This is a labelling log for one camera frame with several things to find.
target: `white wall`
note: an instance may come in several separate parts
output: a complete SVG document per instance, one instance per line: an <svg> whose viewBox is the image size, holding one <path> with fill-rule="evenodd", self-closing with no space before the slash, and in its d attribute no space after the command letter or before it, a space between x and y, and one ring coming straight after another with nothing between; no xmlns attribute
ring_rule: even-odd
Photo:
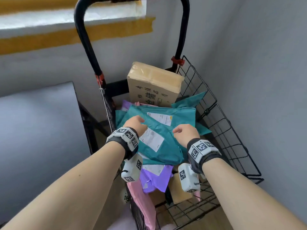
<svg viewBox="0 0 307 230"><path fill-rule="evenodd" d="M238 0L190 2L185 52L198 63L217 40ZM152 33L93 43L107 82L124 79L133 61L161 68L171 66L170 58L175 54L179 37L181 3L179 0L149 0L147 15L156 17ZM106 119L98 84L81 44L3 55L0 68L0 96L72 80L82 104L98 120Z"/></svg>
<svg viewBox="0 0 307 230"><path fill-rule="evenodd" d="M263 173L307 223L307 0L246 0L203 78Z"/></svg>

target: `wrist tracker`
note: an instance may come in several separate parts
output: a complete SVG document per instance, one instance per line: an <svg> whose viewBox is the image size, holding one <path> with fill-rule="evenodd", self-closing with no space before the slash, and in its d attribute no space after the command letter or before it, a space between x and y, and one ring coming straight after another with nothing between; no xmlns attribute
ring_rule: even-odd
<svg viewBox="0 0 307 230"><path fill-rule="evenodd" d="M124 160L130 160L138 151L138 133L132 127L120 127L115 130L107 139L106 143L116 141L125 149Z"/></svg>
<svg viewBox="0 0 307 230"><path fill-rule="evenodd" d="M206 139L195 138L187 145L191 169L197 174L203 174L202 166L213 158L222 158L219 150Z"/></svg>

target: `yellow tape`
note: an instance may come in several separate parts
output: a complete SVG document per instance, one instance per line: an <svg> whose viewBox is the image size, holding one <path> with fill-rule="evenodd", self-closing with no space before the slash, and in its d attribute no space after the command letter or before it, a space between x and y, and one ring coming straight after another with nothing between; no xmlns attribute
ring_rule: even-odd
<svg viewBox="0 0 307 230"><path fill-rule="evenodd" d="M86 29L91 41L104 38L127 37L152 32L152 22L155 19L155 17L146 17L133 21L87 26ZM3 38L0 39L0 55L75 43L80 43L75 28L46 34Z"/></svg>
<svg viewBox="0 0 307 230"><path fill-rule="evenodd" d="M74 8L78 0L0 0L0 15L23 11L55 10ZM101 2L99 6L117 5L122 3Z"/></svg>

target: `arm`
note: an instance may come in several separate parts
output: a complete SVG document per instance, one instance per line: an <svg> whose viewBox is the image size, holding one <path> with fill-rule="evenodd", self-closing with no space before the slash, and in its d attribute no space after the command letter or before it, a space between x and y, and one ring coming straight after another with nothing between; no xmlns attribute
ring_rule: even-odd
<svg viewBox="0 0 307 230"><path fill-rule="evenodd" d="M135 116L124 126L141 136L147 129L141 122ZM3 230L93 229L124 156L119 143L107 143L52 183Z"/></svg>
<svg viewBox="0 0 307 230"><path fill-rule="evenodd" d="M173 132L183 147L200 137L189 124L179 125ZM224 160L209 160L202 170L234 230L307 229L288 209Z"/></svg>

